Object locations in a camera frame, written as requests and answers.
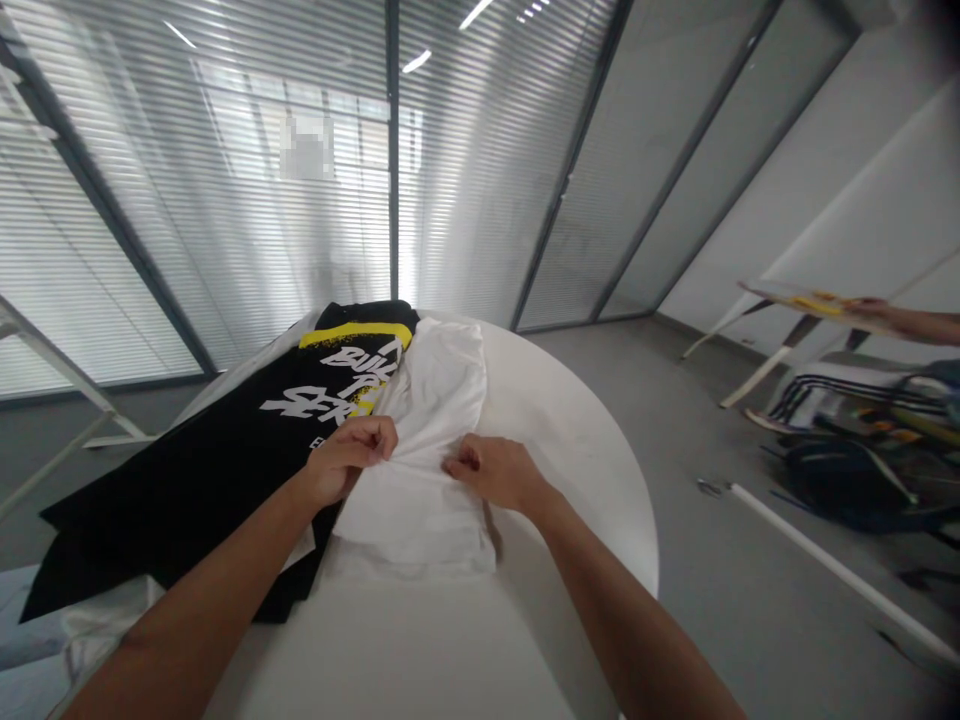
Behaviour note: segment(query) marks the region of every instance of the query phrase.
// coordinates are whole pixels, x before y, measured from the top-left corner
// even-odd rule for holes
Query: folded t-shirt
[[[138,575],[170,588],[303,467],[351,415],[366,415],[418,321],[405,302],[331,304],[299,345],[40,515],[58,531],[21,621]],[[339,505],[313,521],[316,550],[281,573],[255,619],[307,597]]]

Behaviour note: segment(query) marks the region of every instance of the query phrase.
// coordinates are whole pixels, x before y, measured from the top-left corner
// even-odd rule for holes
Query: person's hand
[[[380,415],[348,418],[310,453],[297,473],[304,491],[320,507],[343,500],[357,484],[363,468],[389,460],[397,447],[393,418]]]
[[[886,317],[894,310],[893,306],[886,300],[880,298],[856,298],[844,303],[847,310],[855,315],[867,315],[869,317]]]
[[[456,456],[443,461],[443,469],[484,500],[523,514],[557,494],[523,444],[506,438],[471,433]]]

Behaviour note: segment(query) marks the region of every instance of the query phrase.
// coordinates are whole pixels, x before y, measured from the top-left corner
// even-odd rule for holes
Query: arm
[[[680,626],[543,478],[523,445],[468,435],[444,469],[539,530],[627,718],[746,717]]]
[[[64,713],[80,718],[199,718],[297,539],[343,499],[357,468],[389,458],[390,418],[345,422],[306,466],[187,573],[123,637]]]
[[[907,310],[877,298],[853,300],[849,308],[858,315],[881,318],[897,332],[916,340],[937,345],[960,345],[960,315]]]

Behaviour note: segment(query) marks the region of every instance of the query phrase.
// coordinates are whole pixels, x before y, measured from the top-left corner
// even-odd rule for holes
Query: white pipe
[[[786,535],[790,540],[805,550],[815,560],[819,561],[827,570],[832,572],[864,600],[873,605],[897,625],[913,635],[929,650],[954,666],[960,667],[960,654],[943,640],[933,634],[925,625],[921,625],[912,615],[908,615],[899,605],[891,602],[885,595],[878,592],[872,585],[840,563],[826,550],[817,545],[793,525],[788,523],[773,510],[736,483],[730,486],[730,492],[737,496],[747,507],[754,510],[764,520]]]
[[[96,435],[100,428],[106,425],[112,419],[113,412],[108,411],[103,413],[103,415],[94,420],[86,430],[71,440],[70,443],[63,448],[63,450],[58,452],[46,465],[37,470],[37,472],[35,472],[23,485],[14,490],[13,494],[4,500],[2,505],[0,505],[0,520],[3,520],[3,518],[6,517],[11,510],[13,510],[17,503],[23,500],[23,498],[25,498],[37,485],[39,485],[41,480],[56,470],[60,463],[70,457],[70,455],[75,452],[77,448],[83,445],[91,437]]]

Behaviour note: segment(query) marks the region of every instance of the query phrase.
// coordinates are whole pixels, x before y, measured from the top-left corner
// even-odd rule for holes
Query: concrete floor
[[[941,637],[960,638],[957,607],[909,590],[891,568],[955,562],[926,538],[848,532],[769,495],[765,431],[717,401],[755,363],[707,345],[684,364],[692,336],[653,320],[530,335],[604,402],[643,468],[660,533],[660,599],[751,718],[928,717],[948,696],[929,656],[735,498],[712,499],[696,478],[734,481],[815,539]],[[769,386],[748,398],[759,404]],[[147,430],[166,427],[200,386],[121,396]],[[95,414],[63,402],[0,412],[0,497],[63,447]],[[75,455],[0,523],[0,570],[38,562],[53,532],[36,513],[116,467],[134,448]],[[877,634],[888,632],[903,654]]]

